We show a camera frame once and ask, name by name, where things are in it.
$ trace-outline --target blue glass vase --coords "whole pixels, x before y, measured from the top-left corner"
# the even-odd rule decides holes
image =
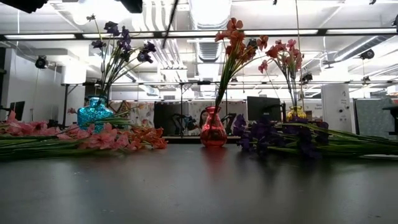
[[[95,121],[113,115],[113,112],[105,107],[106,98],[104,96],[89,97],[90,105],[79,108],[77,111],[77,124],[79,126],[89,121]],[[81,129],[86,130],[87,126],[81,127]],[[94,132],[100,133],[103,129],[103,124],[96,124]]]

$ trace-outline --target vase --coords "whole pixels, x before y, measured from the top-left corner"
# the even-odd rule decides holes
[[[306,119],[307,115],[304,113],[302,106],[291,106],[287,113],[286,120],[293,121],[295,118]]]
[[[106,97],[89,96],[89,98],[90,104],[88,106],[79,108],[77,111],[77,123],[80,128],[84,130],[87,129],[87,126],[82,126],[85,123],[113,115],[113,112],[105,107]],[[100,133],[103,128],[104,124],[96,124],[94,132]]]
[[[226,131],[218,116],[221,108],[206,107],[207,119],[200,134],[200,141],[206,147],[221,147],[226,143]]]

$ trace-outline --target black table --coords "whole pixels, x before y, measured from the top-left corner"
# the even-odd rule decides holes
[[[398,161],[169,145],[0,164],[1,223],[398,223]]]

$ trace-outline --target yellow vase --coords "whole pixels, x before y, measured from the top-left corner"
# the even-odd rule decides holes
[[[287,113],[286,120],[291,121],[295,117],[303,118],[303,119],[307,118],[307,115],[304,113],[302,106],[291,106],[290,107],[290,111]]]

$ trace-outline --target red glass vase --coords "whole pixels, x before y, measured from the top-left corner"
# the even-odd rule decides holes
[[[207,119],[200,134],[200,141],[206,147],[221,147],[226,143],[226,131],[218,116],[221,108],[206,107]]]

